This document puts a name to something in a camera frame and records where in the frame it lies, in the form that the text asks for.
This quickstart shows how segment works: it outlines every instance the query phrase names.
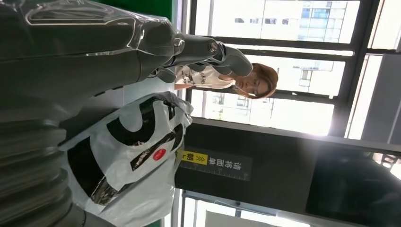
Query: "transparent plastic cover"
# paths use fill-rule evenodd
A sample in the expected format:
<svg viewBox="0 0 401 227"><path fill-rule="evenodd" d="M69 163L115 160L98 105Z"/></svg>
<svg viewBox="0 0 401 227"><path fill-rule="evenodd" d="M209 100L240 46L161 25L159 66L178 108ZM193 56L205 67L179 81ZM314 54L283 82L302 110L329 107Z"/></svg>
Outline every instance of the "transparent plastic cover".
<svg viewBox="0 0 401 227"><path fill-rule="evenodd" d="M1 1L0 14L7 16L0 25L8 34L0 38L0 50L10 50L0 58L109 55L131 50L174 56L184 46L182 34L167 18L92 1Z"/></svg>

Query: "black panel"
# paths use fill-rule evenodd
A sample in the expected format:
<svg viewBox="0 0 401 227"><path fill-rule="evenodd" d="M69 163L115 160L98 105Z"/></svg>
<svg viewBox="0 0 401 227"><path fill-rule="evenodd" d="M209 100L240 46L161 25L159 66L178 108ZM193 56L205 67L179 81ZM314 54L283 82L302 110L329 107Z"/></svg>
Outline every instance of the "black panel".
<svg viewBox="0 0 401 227"><path fill-rule="evenodd" d="M192 124L184 142L194 152L250 157L252 176L246 182L180 167L175 175L178 188L280 210L305 210L315 155L299 149L310 146L301 139Z"/></svg>
<svg viewBox="0 0 401 227"><path fill-rule="evenodd" d="M318 157L307 211L367 226L401 226L401 183L390 172L399 158L327 146Z"/></svg>
<svg viewBox="0 0 401 227"><path fill-rule="evenodd" d="M178 188L368 226L401 226L398 152L198 124L187 129L185 146L248 156L252 176L246 182L180 167Z"/></svg>

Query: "brown hair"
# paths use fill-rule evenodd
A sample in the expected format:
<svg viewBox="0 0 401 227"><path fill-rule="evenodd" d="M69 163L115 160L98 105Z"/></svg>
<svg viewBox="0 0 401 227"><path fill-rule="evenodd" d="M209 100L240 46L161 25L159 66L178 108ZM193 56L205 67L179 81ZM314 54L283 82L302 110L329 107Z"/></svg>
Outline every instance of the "brown hair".
<svg viewBox="0 0 401 227"><path fill-rule="evenodd" d="M255 72L259 79L262 79L267 83L267 85L269 86L269 90L266 91L265 93L258 94L257 96L252 96L236 88L235 89L236 93L250 99L259 99L271 96L276 91L277 82L279 80L277 72L272 67L262 65L259 63L252 63L252 66L253 66L252 72Z"/></svg>

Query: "glass pane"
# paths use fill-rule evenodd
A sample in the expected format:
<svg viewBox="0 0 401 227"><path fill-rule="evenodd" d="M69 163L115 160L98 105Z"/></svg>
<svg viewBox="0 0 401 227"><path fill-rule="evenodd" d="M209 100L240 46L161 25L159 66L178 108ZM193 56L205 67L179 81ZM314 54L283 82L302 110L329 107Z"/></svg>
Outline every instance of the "glass pane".
<svg viewBox="0 0 401 227"><path fill-rule="evenodd" d="M249 61L261 63L279 72L278 90L301 91L336 96L340 88L345 62L306 60L267 56L246 56ZM309 87L299 85L302 70L311 70Z"/></svg>
<svg viewBox="0 0 401 227"><path fill-rule="evenodd" d="M280 47L280 46L253 46L253 45L239 45L239 44L226 44L237 49L249 50L265 50L265 51L285 51L285 52L298 52L298 53L322 53L342 56L353 56L353 51L335 51L335 50L320 50L320 49L306 49L306 48L293 48L293 47Z"/></svg>
<svg viewBox="0 0 401 227"><path fill-rule="evenodd" d="M401 1L385 0L377 27L371 35L371 48L397 49L401 31Z"/></svg>
<svg viewBox="0 0 401 227"><path fill-rule="evenodd" d="M310 28L327 28L328 19L316 19L312 18L309 27Z"/></svg>
<svg viewBox="0 0 401 227"><path fill-rule="evenodd" d="M229 215L229 216L235 215L235 208L226 207L226 206L198 200L198 207L196 210L196 225L195 225L196 227L204 227L205 226L206 211L210 211L210 212L218 213L218 214Z"/></svg>
<svg viewBox="0 0 401 227"><path fill-rule="evenodd" d="M325 33L326 33L326 29L310 28L309 32L308 32L308 37L324 39Z"/></svg>
<svg viewBox="0 0 401 227"><path fill-rule="evenodd" d="M329 18L330 9L313 9L312 18Z"/></svg>
<svg viewBox="0 0 401 227"><path fill-rule="evenodd" d="M254 212L249 212L246 210L241 211L241 218L267 223L269 225L277 227L310 227L309 224L288 220L286 218L279 218L275 216L268 216Z"/></svg>
<svg viewBox="0 0 401 227"><path fill-rule="evenodd" d="M330 11L330 18L343 19L345 9L332 9Z"/></svg>
<svg viewBox="0 0 401 227"><path fill-rule="evenodd" d="M309 37L305 28L338 28L341 36L337 42L349 43L359 1L337 4L333 1L214 0L212 5L212 28L209 29L210 0L198 0L196 35L326 42L324 37ZM329 23L329 18L344 20L344 23L335 26L335 21Z"/></svg>
<svg viewBox="0 0 401 227"><path fill-rule="evenodd" d="M213 98L219 95L219 92L193 90L192 116L327 135L334 109L330 104L273 98L250 99L245 107L238 105L242 97L235 94L225 94L223 105L214 104Z"/></svg>

